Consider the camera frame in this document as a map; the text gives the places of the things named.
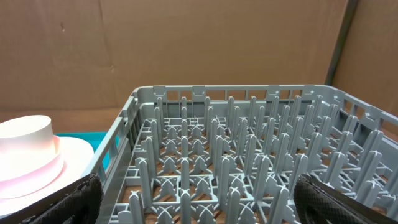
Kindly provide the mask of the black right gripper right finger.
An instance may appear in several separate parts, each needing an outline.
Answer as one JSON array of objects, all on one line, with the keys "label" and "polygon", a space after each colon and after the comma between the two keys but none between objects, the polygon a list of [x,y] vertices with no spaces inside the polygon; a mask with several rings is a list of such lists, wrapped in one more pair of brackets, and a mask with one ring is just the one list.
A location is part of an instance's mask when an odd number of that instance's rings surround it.
[{"label": "black right gripper right finger", "polygon": [[397,223],[307,174],[297,179],[294,203],[301,223]]}]

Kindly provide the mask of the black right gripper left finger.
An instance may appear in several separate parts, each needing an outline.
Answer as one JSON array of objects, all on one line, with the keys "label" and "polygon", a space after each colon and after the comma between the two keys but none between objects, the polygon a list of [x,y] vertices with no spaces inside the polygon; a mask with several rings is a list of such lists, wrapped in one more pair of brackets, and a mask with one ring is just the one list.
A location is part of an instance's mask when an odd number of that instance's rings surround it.
[{"label": "black right gripper left finger", "polygon": [[98,174],[88,174],[29,207],[20,224],[95,223],[103,199]]}]

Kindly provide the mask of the white paper cup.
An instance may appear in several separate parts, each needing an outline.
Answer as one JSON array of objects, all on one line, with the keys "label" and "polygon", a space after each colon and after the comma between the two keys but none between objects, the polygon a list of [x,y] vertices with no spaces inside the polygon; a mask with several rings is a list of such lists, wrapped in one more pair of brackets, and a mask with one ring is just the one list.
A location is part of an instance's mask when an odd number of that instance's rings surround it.
[{"label": "white paper cup", "polygon": [[50,117],[30,115],[1,123],[1,180],[41,168],[57,154]]}]

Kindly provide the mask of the pink bowl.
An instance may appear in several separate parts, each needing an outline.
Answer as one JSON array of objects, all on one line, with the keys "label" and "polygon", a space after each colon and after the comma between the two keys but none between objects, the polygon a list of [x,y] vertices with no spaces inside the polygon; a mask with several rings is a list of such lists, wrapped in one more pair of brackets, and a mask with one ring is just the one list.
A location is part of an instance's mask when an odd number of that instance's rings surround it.
[{"label": "pink bowl", "polygon": [[59,138],[54,136],[55,155],[44,163],[32,167],[23,167],[22,170],[6,170],[1,177],[1,199],[8,200],[30,195],[51,182],[63,170],[64,161],[59,151]]}]

